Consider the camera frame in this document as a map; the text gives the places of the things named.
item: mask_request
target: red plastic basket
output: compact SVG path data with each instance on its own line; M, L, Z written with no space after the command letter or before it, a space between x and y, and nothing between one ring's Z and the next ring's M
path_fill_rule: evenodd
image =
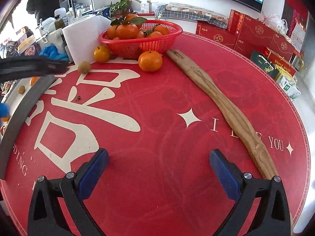
M151 38L108 40L107 31L104 31L99 36L99 41L105 43L112 53L124 58L135 59L148 50L163 53L170 48L175 38L183 32L183 29L177 24L162 20L147 20L142 24L142 28L153 29L157 24L166 26L169 34Z

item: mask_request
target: green gift bag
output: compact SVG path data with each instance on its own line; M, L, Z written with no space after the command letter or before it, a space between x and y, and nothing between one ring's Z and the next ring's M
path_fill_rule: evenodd
M275 79L278 75L279 70L276 69L275 65L267 59L263 54L253 51L250 60L253 61L257 66L259 66L266 74Z

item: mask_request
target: small round fruit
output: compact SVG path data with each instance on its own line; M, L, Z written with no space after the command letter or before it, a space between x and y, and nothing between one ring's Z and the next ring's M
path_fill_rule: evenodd
M135 24L119 25L116 34L120 39L136 39L139 29Z
M145 38L144 32L139 31L137 38Z
M3 135L5 133L5 130L6 130L7 126L6 125L3 125L1 128L0 128L0 134Z
M109 29L107 29L106 34L109 40L113 40L116 37L116 27L117 25L113 25Z
M125 20L129 22L132 18L137 18L137 17L138 17L137 14L129 14L125 17Z
M78 65L78 71L83 75L86 75L90 70L91 64L87 61L81 61Z
M163 34L161 34L160 32L158 31L153 31L151 32L148 37L158 37L158 36L162 36Z
M33 76L31 79L30 79L30 85L33 86L34 83L39 79L39 76Z
M10 119L10 115L9 116L7 116L7 117L3 117L3 118L1 118L2 119L2 121L4 121L4 122L6 122L6 121L8 121L9 119Z
M106 46L98 46L93 53L93 58L98 63L105 63L109 60L111 56L111 51Z
M138 64L142 71L155 72L162 66L163 59L160 53L148 51L139 56Z
M129 14L129 15L127 15L127 17L125 18L125 20L126 20L127 22L129 22L131 19L137 18L137 17L138 17L137 14Z
M21 85L21 86L19 87L19 89L18 89L18 93L19 93L20 95L22 95L24 92L25 92L25 86L24 86L24 85Z
M169 30L167 29L166 26L163 25L157 25L154 29L154 32L160 32L163 35L169 34Z

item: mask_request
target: white four-pointed star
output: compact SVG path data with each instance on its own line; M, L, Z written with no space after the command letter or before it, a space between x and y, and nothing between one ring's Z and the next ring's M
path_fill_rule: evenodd
M195 122L195 121L202 121L202 120L199 120L199 119L194 115L192 108L191 108L188 112L186 112L186 113L178 113L178 115L181 116L181 117L185 120L186 125L187 125L186 128L188 128L188 126L189 126L191 123Z
M292 153L292 151L293 151L293 148L292 148L291 145L290 145L290 141L289 141L289 144L288 144L288 146L286 147L286 149L288 149L288 151L289 151L289 153L290 153L290 156L291 156L291 153Z

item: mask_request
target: blue gripper pad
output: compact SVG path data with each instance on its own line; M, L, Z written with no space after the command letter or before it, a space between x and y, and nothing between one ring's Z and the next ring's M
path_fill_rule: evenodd
M218 149L211 151L209 161L229 199L237 202L241 196L240 185L229 169L229 162Z
M98 180L109 162L107 150L100 148L89 162L83 163L77 173L77 196L80 201L91 196Z

